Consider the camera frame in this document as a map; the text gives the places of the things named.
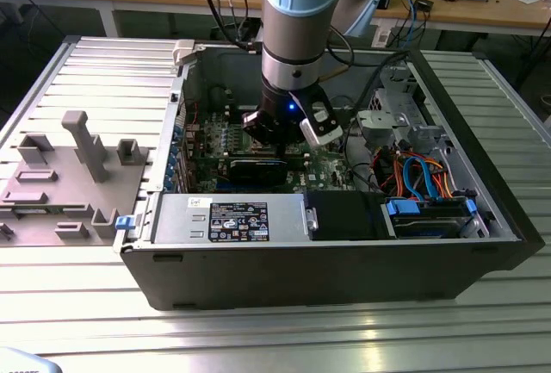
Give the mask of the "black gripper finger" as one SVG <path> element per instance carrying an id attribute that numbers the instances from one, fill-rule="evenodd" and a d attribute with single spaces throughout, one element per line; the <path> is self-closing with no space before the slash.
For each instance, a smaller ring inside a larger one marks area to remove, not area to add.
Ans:
<path id="1" fill-rule="evenodd" d="M 282 142 L 285 145 L 300 144 L 305 141 L 300 124 L 297 122 L 286 123 L 282 127 Z"/>
<path id="2" fill-rule="evenodd" d="M 242 116 L 242 129 L 254 140 L 265 146 L 273 146 L 275 155 L 282 158 L 286 151 L 285 130 L 267 112 L 257 110 Z"/>

